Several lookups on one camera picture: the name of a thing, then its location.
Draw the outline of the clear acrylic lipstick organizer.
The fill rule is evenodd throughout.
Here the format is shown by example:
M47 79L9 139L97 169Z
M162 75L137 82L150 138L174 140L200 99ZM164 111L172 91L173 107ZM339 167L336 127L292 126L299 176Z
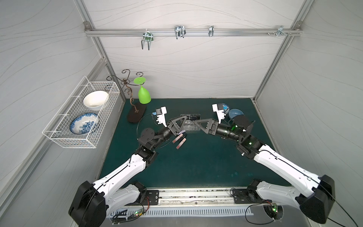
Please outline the clear acrylic lipstick organizer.
M198 132L200 128L195 124L195 121L200 120L200 114L182 114L182 116L186 116L187 119L184 122L182 127L186 132Z

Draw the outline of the pink lip gloss tube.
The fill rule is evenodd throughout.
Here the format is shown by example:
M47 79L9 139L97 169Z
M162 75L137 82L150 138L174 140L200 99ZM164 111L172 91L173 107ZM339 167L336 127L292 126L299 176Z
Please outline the pink lip gloss tube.
M179 149L186 142L186 138L182 139L180 143L177 145L176 149Z
M183 133L179 134L173 141L172 143L176 143L180 138L183 137Z

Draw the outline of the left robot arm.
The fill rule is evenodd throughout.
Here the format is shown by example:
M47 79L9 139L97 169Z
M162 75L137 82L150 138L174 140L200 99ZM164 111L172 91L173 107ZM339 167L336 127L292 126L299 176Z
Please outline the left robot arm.
M83 182L77 189L69 208L69 215L80 227L99 227L117 209L142 202L146 188L136 182L122 188L131 178L150 166L158 153L156 149L172 136L181 134L187 116L171 119L158 132L145 128L138 138L139 146L130 158L105 177L90 183Z

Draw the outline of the light blue bowl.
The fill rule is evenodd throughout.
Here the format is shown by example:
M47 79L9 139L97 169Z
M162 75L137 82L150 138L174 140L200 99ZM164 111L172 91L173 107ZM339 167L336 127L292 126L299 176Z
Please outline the light blue bowl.
M233 120L235 117L240 115L244 115L244 113L239 109L230 109L228 112L228 117L230 120Z

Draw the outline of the small blue patterned bowl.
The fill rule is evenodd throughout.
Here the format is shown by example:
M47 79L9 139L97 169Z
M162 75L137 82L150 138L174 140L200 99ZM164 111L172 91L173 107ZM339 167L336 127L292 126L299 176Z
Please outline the small blue patterned bowl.
M225 103L222 104L222 107L223 107L223 113L228 114L230 107Z

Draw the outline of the dark metal cup stand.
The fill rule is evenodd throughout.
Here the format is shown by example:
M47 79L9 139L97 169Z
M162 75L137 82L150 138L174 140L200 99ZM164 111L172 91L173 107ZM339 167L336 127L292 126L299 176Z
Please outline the dark metal cup stand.
M140 102L138 103L133 103L134 102L134 98L133 98L133 90L132 90L132 86L138 86L138 84L132 84L131 81L129 80L130 77L130 70L129 69L124 69L122 71L123 74L128 73L127 78L124 79L120 79L117 76L108 76L106 78L107 81L111 81L113 79L116 79L117 82L121 83L122 88L126 88L125 92L127 93L127 95L130 98L130 105L131 105L131 109L129 110L128 114L127 114L127 120L129 123L135 124L138 123L142 117L143 114L146 110L146 105L145 104L141 104Z

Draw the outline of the white bowl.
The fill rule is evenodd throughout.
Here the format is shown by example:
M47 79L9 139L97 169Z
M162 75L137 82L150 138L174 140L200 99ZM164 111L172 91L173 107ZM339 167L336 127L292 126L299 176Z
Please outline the white bowl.
M105 91L94 91L85 96L83 105L92 111L100 111L109 98Z

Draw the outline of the metal hook with green clip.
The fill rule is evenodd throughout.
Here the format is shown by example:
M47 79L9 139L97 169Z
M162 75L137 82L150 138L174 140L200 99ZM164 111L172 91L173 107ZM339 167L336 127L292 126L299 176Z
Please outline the metal hook with green clip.
M143 39L141 41L141 48L142 50L145 48L145 45L147 45L147 49L150 50L151 43L154 41L154 35L148 31L143 33Z

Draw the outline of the blue patterned plate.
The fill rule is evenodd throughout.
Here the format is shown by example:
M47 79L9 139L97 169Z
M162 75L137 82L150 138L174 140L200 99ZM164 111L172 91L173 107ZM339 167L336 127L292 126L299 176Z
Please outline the blue patterned plate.
M98 125L98 121L96 113L84 113L73 119L70 124L70 131L76 135L87 134Z

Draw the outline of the metal double hook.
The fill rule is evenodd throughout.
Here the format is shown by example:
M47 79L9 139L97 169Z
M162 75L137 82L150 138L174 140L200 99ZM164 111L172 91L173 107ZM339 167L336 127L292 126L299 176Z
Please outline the metal double hook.
M185 28L185 26L182 26L182 25L175 26L174 30L175 30L175 37L176 37L176 39L178 39L180 37L181 38L184 38L185 37L185 35L186 35L186 28Z

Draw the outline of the round electronics board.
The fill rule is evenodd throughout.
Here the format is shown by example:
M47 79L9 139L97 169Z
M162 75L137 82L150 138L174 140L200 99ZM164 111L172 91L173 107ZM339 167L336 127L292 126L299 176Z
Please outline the round electronics board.
M281 220L284 216L284 209L281 205L263 205L265 213L273 220Z

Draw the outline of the metal hook at right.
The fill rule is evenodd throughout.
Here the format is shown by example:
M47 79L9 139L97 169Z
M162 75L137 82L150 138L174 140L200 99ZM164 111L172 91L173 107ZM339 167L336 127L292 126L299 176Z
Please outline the metal hook at right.
M274 36L274 37L288 37L288 36L291 36L292 34L290 32L285 32L284 27L280 26L276 32L273 32L273 33L267 32L267 35Z

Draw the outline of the aluminium crossbar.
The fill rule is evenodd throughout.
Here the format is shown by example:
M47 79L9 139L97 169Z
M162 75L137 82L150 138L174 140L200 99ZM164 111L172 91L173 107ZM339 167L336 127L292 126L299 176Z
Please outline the aluminium crossbar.
M274 37L268 36L267 32L276 32L278 28L234 28L221 29L214 28L213 37ZM175 37L175 30L172 29L93 29L86 31L88 37L143 37L146 31L152 33L154 37ZM290 32L291 36L300 36L301 29L284 28L285 32ZM209 37L209 28L191 29L186 28L185 37Z

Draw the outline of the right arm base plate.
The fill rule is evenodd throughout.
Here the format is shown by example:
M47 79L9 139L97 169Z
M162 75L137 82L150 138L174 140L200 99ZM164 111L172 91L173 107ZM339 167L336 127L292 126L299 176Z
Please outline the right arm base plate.
M272 200L262 199L255 190L231 188L229 191L235 204L272 203Z

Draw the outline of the small metal bracket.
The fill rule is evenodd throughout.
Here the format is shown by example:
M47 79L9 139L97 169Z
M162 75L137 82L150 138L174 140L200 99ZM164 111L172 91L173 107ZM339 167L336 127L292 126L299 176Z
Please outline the small metal bracket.
M214 35L214 26L209 27L209 37L213 37Z

